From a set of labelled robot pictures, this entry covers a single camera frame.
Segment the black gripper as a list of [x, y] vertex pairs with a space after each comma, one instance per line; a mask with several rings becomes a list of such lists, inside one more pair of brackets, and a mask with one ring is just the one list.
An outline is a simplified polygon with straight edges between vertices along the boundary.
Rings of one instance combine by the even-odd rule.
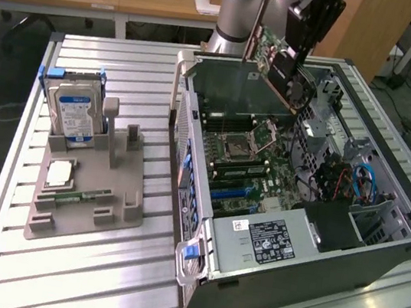
[[289, 54], [298, 64], [322, 42], [346, 8], [344, 0], [301, 0], [289, 6], [285, 43]]

